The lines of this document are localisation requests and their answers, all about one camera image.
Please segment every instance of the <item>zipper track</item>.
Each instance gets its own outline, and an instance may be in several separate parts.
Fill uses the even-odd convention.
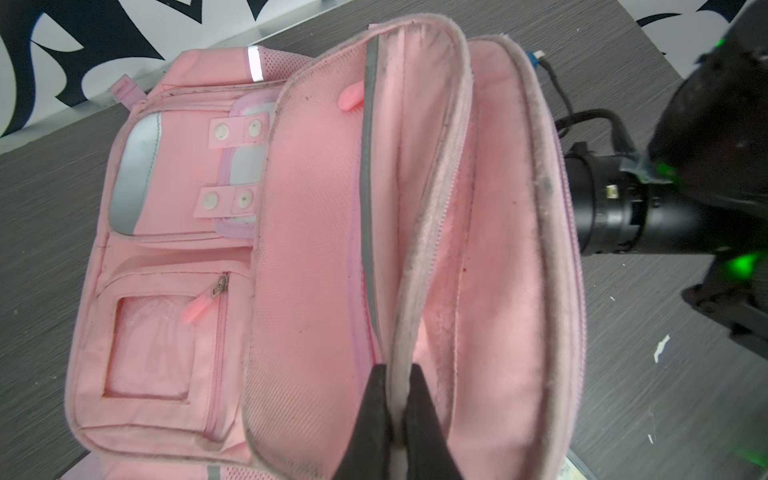
[[[230,273],[226,272],[227,281]],[[210,401],[208,402],[208,416],[205,421],[203,434],[206,438],[215,440],[218,415],[221,407],[221,386],[224,370],[224,344],[227,338],[227,311],[229,309],[229,292],[224,291],[219,295],[219,313],[216,320],[216,346],[214,350],[214,375],[211,382]]]

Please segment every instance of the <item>zipper pull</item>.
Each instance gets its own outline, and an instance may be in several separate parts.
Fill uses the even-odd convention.
[[[227,275],[219,276],[216,283],[206,288],[194,300],[184,307],[181,313],[182,323],[195,323],[214,304],[216,298],[227,291],[230,278]]]

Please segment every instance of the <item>pink zipper pull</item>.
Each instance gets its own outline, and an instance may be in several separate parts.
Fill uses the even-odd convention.
[[[366,96],[366,83],[358,81],[345,88],[339,95],[339,109],[341,111],[351,111],[362,105]]]
[[[229,277],[227,275],[219,276],[216,283],[206,288],[184,307],[184,311],[181,313],[181,322],[195,323],[198,321],[210,306],[214,304],[219,295],[227,291],[228,283]]]

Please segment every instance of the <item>snap button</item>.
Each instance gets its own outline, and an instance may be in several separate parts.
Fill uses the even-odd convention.
[[[216,192],[208,192],[203,197],[202,203],[205,210],[213,210],[219,204],[219,195]]]
[[[230,135],[230,128],[227,126],[227,124],[218,124],[216,128],[214,128],[214,136],[218,140],[224,140]]]
[[[240,208],[248,208],[253,202],[253,192],[250,190],[243,190],[240,192],[240,196],[237,198],[237,206]]]
[[[261,121],[254,120],[248,125],[248,134],[251,137],[258,137],[261,134]]]

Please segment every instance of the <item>front pocket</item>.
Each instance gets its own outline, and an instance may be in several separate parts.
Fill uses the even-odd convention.
[[[107,192],[112,231],[147,243],[253,239],[258,199],[209,190],[259,183],[280,89],[181,93],[147,109],[127,134]]]
[[[103,449],[231,458],[252,288],[235,261],[144,267],[94,297],[74,411]]]

